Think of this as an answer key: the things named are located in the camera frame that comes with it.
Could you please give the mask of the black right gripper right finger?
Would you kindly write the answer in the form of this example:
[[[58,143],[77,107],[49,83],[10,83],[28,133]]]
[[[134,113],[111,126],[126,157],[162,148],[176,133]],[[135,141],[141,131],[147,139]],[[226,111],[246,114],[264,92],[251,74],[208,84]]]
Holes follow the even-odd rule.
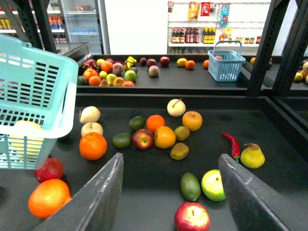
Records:
[[[218,166],[223,189],[240,231],[306,231],[308,211],[280,194],[227,154]]]

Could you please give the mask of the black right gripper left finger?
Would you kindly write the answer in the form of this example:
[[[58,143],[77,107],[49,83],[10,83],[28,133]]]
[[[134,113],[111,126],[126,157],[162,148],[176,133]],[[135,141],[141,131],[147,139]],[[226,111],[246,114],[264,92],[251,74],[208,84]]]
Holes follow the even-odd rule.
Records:
[[[36,231],[111,231],[122,191],[124,157],[116,153]]]

